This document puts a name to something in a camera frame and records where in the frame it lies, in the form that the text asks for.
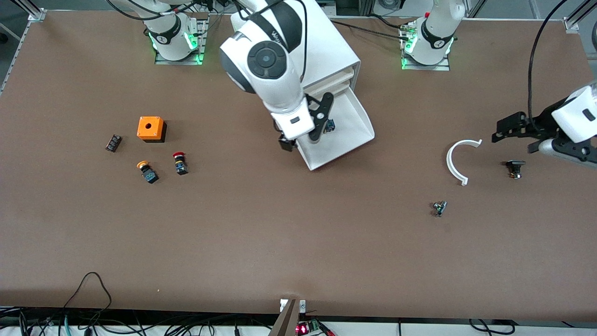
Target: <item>white curved part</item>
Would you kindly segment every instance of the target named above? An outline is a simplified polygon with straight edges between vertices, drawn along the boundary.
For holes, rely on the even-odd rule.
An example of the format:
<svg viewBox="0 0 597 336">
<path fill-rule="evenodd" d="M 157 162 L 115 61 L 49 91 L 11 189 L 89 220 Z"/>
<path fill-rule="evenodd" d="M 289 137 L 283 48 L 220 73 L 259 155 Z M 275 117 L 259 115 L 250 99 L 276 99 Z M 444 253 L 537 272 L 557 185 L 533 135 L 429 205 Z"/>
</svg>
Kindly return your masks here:
<svg viewBox="0 0 597 336">
<path fill-rule="evenodd" d="M 450 147 L 450 150 L 448 150 L 448 155 L 446 156 L 446 163 L 448 164 L 448 169 L 450 170 L 450 173 L 452 173 L 452 175 L 454 175 L 457 179 L 462 181 L 462 186 L 465 186 L 469 182 L 469 178 L 466 177 L 465 175 L 462 175 L 456 169 L 456 167 L 454 167 L 454 163 L 452 162 L 452 152 L 454 151 L 454 148 L 456 148 L 459 145 L 469 145 L 469 146 L 473 146 L 473 147 L 477 148 L 481 144 L 482 141 L 483 141 L 482 139 L 479 139 L 479 141 L 460 140 L 457 143 L 455 143 L 452 147 Z"/>
</svg>

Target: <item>orange box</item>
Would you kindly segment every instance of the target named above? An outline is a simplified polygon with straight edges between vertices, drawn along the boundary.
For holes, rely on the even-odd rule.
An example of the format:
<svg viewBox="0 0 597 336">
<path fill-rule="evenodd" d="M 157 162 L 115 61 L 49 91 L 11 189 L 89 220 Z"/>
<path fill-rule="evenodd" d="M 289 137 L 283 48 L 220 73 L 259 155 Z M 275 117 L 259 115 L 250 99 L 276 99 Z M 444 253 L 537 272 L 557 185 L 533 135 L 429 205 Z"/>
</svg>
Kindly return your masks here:
<svg viewBox="0 0 597 336">
<path fill-rule="evenodd" d="M 165 142 L 167 126 L 160 117 L 143 116 L 139 118 L 137 136 L 145 142 Z"/>
</svg>

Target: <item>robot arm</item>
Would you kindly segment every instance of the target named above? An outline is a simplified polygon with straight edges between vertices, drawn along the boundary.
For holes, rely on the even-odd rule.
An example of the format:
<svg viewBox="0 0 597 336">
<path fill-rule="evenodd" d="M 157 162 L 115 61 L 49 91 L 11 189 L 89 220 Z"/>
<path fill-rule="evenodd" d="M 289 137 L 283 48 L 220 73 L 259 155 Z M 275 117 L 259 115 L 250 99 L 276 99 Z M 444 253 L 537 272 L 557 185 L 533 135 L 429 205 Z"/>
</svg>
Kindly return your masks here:
<svg viewBox="0 0 597 336">
<path fill-rule="evenodd" d="M 140 18 L 147 19 L 143 23 L 149 31 L 149 36 L 157 52 L 167 60 L 181 60 L 197 48 L 196 38 L 192 35 L 193 24 L 196 21 L 184 13 L 174 14 L 170 5 L 185 3 L 181 0 L 111 0 L 134 10 Z M 156 14 L 164 14 L 156 19 Z"/>
<path fill-rule="evenodd" d="M 243 6 L 255 13 L 267 3 L 246 1 Z M 228 76 L 243 91 L 261 98 L 286 140 L 315 128 L 300 82 L 299 69 L 302 71 L 303 66 L 297 66 L 290 55 L 293 50 L 302 53 L 298 46 L 303 22 L 292 6 L 281 2 L 251 15 L 220 47 L 220 60 Z"/>
<path fill-rule="evenodd" d="M 504 138 L 535 138 L 528 152 L 542 152 L 597 169 L 597 83 L 589 83 L 548 106 L 531 121 L 517 112 L 497 122 L 491 141 Z"/>
<path fill-rule="evenodd" d="M 404 51 L 415 61 L 435 65 L 450 52 L 454 32 L 464 18 L 463 0 L 433 0 L 428 16 L 409 23 Z"/>
</svg>

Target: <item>black cable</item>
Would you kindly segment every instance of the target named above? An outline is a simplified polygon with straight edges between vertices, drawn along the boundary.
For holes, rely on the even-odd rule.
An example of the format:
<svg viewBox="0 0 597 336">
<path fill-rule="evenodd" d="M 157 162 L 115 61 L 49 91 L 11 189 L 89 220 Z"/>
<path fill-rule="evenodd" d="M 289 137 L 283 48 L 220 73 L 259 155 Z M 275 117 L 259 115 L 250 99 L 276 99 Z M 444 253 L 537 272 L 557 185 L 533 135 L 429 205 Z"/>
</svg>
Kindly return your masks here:
<svg viewBox="0 0 597 336">
<path fill-rule="evenodd" d="M 222 12 L 222 13 L 218 13 L 218 16 L 217 16 L 217 17 L 216 17 L 216 19 L 214 20 L 214 23 L 210 23 L 210 26 L 209 26 L 209 27 L 207 27 L 207 30 L 206 30 L 205 32 L 203 32 L 203 33 L 194 33 L 194 34 L 193 34 L 193 36 L 194 36 L 194 37 L 199 37 L 199 36 L 202 36 L 202 35 L 205 35 L 205 34 L 207 34 L 207 32 L 209 32 L 209 31 L 210 31 L 210 29 L 211 29 L 212 27 L 215 27 L 215 26 L 216 26 L 216 24 L 217 24 L 217 23 L 220 21 L 220 19 L 222 18 L 222 16 L 223 16 L 223 15 L 224 15 L 224 12 Z"/>
<path fill-rule="evenodd" d="M 261 321 L 259 321 L 259 320 L 256 320 L 256 319 L 254 319 L 254 318 L 252 318 L 252 317 L 251 317 L 251 321 L 253 321 L 253 322 L 257 322 L 257 324 L 259 324 L 259 325 L 261 325 L 261 326 L 264 326 L 264 327 L 266 327 L 266 328 L 267 328 L 267 329 L 269 329 L 269 330 L 272 330 L 272 327 L 270 327 L 269 325 L 267 325 L 267 324 L 265 324 L 265 323 L 263 323 L 263 322 L 261 322 Z"/>
<path fill-rule="evenodd" d="M 137 321 L 139 328 L 141 328 L 141 332 L 143 333 L 143 336 L 147 336 L 147 334 L 145 333 L 145 330 L 143 330 L 143 326 L 141 325 L 139 318 L 137 317 L 137 313 L 134 310 L 133 310 L 133 315 L 135 316 L 135 320 Z"/>
<path fill-rule="evenodd" d="M 380 19 L 380 20 L 381 20 L 381 22 L 383 22 L 383 23 L 384 23 L 386 26 L 390 26 L 390 27 L 392 27 L 392 28 L 396 28 L 396 29 L 400 29 L 400 27 L 401 27 L 401 26 L 398 26 L 398 25 L 393 25 L 393 24 L 389 23 L 389 22 L 388 22 L 386 19 L 384 19 L 384 18 L 383 18 L 383 16 L 381 16 L 381 15 L 377 15 L 377 14 L 371 13 L 371 14 L 369 14 L 369 16 L 373 16 L 373 17 L 376 17 L 376 18 Z"/>
<path fill-rule="evenodd" d="M 202 319 L 200 321 L 189 322 L 189 323 L 185 323 L 185 324 L 182 324 L 181 322 L 184 321 L 184 320 L 188 320 L 190 318 L 193 318 L 193 317 L 201 317 L 201 315 L 200 314 L 189 314 L 189 315 L 173 316 L 173 317 L 169 317 L 168 319 L 165 319 L 165 320 L 162 320 L 160 322 L 157 322 L 157 323 L 155 323 L 155 324 L 153 324 L 151 326 L 148 326 L 146 328 L 142 328 L 141 330 L 136 330 L 133 327 L 127 325 L 126 323 L 123 323 L 123 322 L 118 321 L 118 320 L 110 320 L 110 319 L 98 319 L 97 320 L 98 322 L 118 323 L 118 324 L 120 324 L 122 326 L 126 326 L 127 328 L 129 328 L 132 331 L 116 331 L 116 330 L 111 330 L 111 329 L 108 329 L 106 326 L 104 326 L 101 323 L 97 323 L 97 326 L 99 326 L 100 328 L 104 329 L 105 331 L 107 331 L 107 332 L 109 332 L 111 334 L 116 334 L 116 335 L 139 334 L 139 335 L 141 335 L 142 331 L 147 331 L 147 330 L 149 330 L 151 328 L 154 328 L 154 327 L 156 327 L 158 325 L 162 325 L 166 321 L 170 321 L 170 320 L 173 320 L 173 319 L 178 319 L 178 318 L 184 317 L 184 319 L 182 319 L 181 321 L 176 322 L 176 323 L 180 323 L 181 325 L 176 326 L 176 328 L 174 328 L 172 331 L 170 331 L 170 330 L 173 327 L 175 327 L 175 324 L 170 325 L 168 327 L 168 329 L 166 330 L 166 333 L 164 334 L 164 336 L 176 336 L 176 335 L 180 335 L 182 332 L 184 332 L 184 328 L 187 327 L 187 326 L 198 326 L 198 325 L 210 322 L 212 320 L 222 319 L 222 318 L 226 318 L 226 317 L 237 317 L 238 315 L 239 314 L 219 315 L 219 316 L 209 317 L 209 318 L 206 318 L 206 319 Z"/>
<path fill-rule="evenodd" d="M 255 13 L 249 15 L 249 17 L 253 16 L 253 15 L 261 15 L 263 13 L 265 13 L 266 11 L 270 10 L 272 7 L 274 7 L 275 5 L 279 4 L 280 2 L 284 2 L 285 0 L 277 0 L 265 7 L 263 7 L 261 10 L 256 11 Z M 295 0 L 300 2 L 301 6 L 303 6 L 303 12 L 304 12 L 304 56 L 303 56 L 303 72 L 300 76 L 300 80 L 303 81 L 304 78 L 304 74 L 307 71 L 307 36 L 308 36 L 308 31 L 307 31 L 307 27 L 308 27 L 308 23 L 307 23 L 307 6 L 305 6 L 303 0 Z M 242 7 L 242 9 L 248 13 L 247 9 L 245 7 Z M 249 17 L 243 17 L 241 15 L 241 11 L 238 11 L 239 16 L 241 17 L 242 20 L 247 21 L 249 19 Z"/>
<path fill-rule="evenodd" d="M 115 11 L 119 12 L 120 14 L 128 17 L 129 19 L 133 19 L 133 20 L 139 20 L 139 21 L 149 21 L 149 20 L 155 20 L 155 19 L 159 19 L 160 17 L 162 17 L 161 15 L 156 15 L 156 16 L 150 16 L 150 17 L 138 17 L 138 16 L 132 16 L 130 14 L 127 14 L 125 12 L 123 12 L 122 10 L 120 10 L 120 8 L 116 7 L 116 5 L 114 5 L 112 3 L 112 1 L 110 0 L 106 0 L 106 2 L 110 5 L 110 7 L 114 8 Z"/>
<path fill-rule="evenodd" d="M 549 14 L 545 18 L 545 20 L 543 20 L 543 23 L 541 24 L 541 27 L 539 28 L 539 31 L 537 32 L 537 36 L 535 37 L 535 42 L 533 43 L 533 48 L 531 49 L 531 57 L 529 58 L 529 61 L 528 61 L 528 102 L 527 102 L 528 118 L 531 121 L 531 125 L 533 125 L 533 128 L 538 132 L 540 132 L 540 130 L 538 130 L 537 126 L 535 126 L 535 121 L 533 120 L 533 112 L 531 111 L 531 108 L 533 105 L 533 85 L 531 84 L 531 81 L 533 79 L 533 59 L 535 58 L 535 50 L 537 49 L 537 43 L 539 42 L 539 38 L 541 37 L 541 33 L 543 32 L 543 29 L 547 25 L 549 19 L 551 19 L 553 14 L 558 10 L 558 8 L 560 8 L 562 5 L 564 5 L 564 3 L 566 3 L 567 1 L 568 0 L 560 1 L 552 9 L 552 11 L 549 12 Z"/>
<path fill-rule="evenodd" d="M 247 21 L 249 19 L 249 16 L 251 15 L 251 13 L 249 13 L 249 11 L 247 10 L 247 8 L 245 6 L 243 6 L 238 1 L 235 1 L 234 5 L 236 6 L 236 10 L 238 11 L 238 16 L 241 18 L 241 20 Z M 247 16 L 242 16 L 241 11 L 245 11 L 245 13 L 247 14 Z"/>
<path fill-rule="evenodd" d="M 342 25 L 342 26 L 347 26 L 347 27 L 354 28 L 354 29 L 359 29 L 359 30 L 362 30 L 364 32 L 378 34 L 378 35 L 381 35 L 381 36 L 387 36 L 387 37 L 397 38 L 397 39 L 401 39 L 403 41 L 408 41 L 408 38 L 406 36 L 398 36 L 398 35 L 386 34 L 386 33 L 382 33 L 382 32 L 376 32 L 374 30 L 363 28 L 363 27 L 357 27 L 357 26 L 349 25 L 348 23 L 344 23 L 344 22 L 338 22 L 338 21 L 334 21 L 334 20 L 330 20 L 330 21 L 332 21 L 333 23 L 335 23 L 337 25 Z"/>
<path fill-rule="evenodd" d="M 79 291 L 81 290 L 81 287 L 83 287 L 83 283 L 85 282 L 85 279 L 87 279 L 87 277 L 92 274 L 95 275 L 97 277 L 97 279 L 100 281 L 101 288 L 104 290 L 104 292 L 108 296 L 108 304 L 106 305 L 105 308 L 102 308 L 101 311 L 108 309 L 112 305 L 112 296 L 110 295 L 110 292 L 106 289 L 106 285 L 104 285 L 104 281 L 101 279 L 101 276 L 99 274 L 97 274 L 97 272 L 89 272 L 83 276 L 83 279 L 81 279 L 81 282 L 79 283 L 79 286 L 76 288 L 73 295 L 71 295 L 70 298 L 68 299 L 68 301 L 66 301 L 66 303 L 62 306 L 63 310 L 66 308 L 66 306 L 69 305 L 69 303 L 75 298 L 75 296 L 77 294 L 79 294 Z"/>
<path fill-rule="evenodd" d="M 141 5 L 139 5 L 138 3 L 134 2 L 133 0 L 127 0 L 127 1 L 130 2 L 131 4 L 133 4 L 134 6 L 137 6 L 137 7 L 141 8 L 142 10 L 144 10 L 144 11 L 146 11 L 148 13 L 152 13 L 153 15 L 160 15 L 158 12 L 155 12 L 155 11 L 152 11 L 152 10 L 150 10 L 148 8 L 145 8 L 145 7 L 141 6 Z"/>
<path fill-rule="evenodd" d="M 19 311 L 19 330 L 21 331 L 21 336 L 28 336 L 27 335 L 27 328 L 26 325 L 23 323 L 24 315 L 23 311 Z"/>
<path fill-rule="evenodd" d="M 473 319 L 469 319 L 470 326 L 473 327 L 474 330 L 481 331 L 481 332 L 486 332 L 488 334 L 488 336 L 492 336 L 492 334 L 497 334 L 497 335 L 512 335 L 516 331 L 516 327 L 514 325 L 511 325 L 512 330 L 506 331 L 506 332 L 491 330 L 491 329 L 489 329 L 489 327 L 487 326 L 487 323 L 485 323 L 485 321 L 483 321 L 482 319 L 478 319 L 478 320 L 479 320 L 479 322 L 481 322 L 481 324 L 483 325 L 483 327 L 485 327 L 485 329 L 481 329 L 481 328 L 478 328 L 477 326 L 475 326 L 473 324 Z"/>
<path fill-rule="evenodd" d="M 178 12 L 183 12 L 183 11 L 186 11 L 186 10 L 188 10 L 189 8 L 191 8 L 191 7 L 193 7 L 194 5 L 197 5 L 197 4 L 198 4 L 198 3 L 197 3 L 197 1 L 196 1 L 196 0 L 194 0 L 194 1 L 191 1 L 191 2 L 190 2 L 188 5 L 184 6 L 183 8 L 176 8 L 176 12 L 178 13 Z"/>
</svg>

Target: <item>green cable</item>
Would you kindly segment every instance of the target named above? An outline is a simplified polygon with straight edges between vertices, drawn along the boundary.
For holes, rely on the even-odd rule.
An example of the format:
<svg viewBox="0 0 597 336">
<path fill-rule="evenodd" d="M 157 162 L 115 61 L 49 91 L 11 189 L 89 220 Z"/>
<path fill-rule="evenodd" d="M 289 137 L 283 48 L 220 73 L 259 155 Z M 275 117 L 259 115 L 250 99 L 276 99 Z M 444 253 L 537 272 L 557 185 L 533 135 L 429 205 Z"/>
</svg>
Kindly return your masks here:
<svg viewBox="0 0 597 336">
<path fill-rule="evenodd" d="M 64 328 L 66 329 L 66 336 L 71 336 L 69 328 L 69 317 L 66 315 L 64 316 Z"/>
</svg>

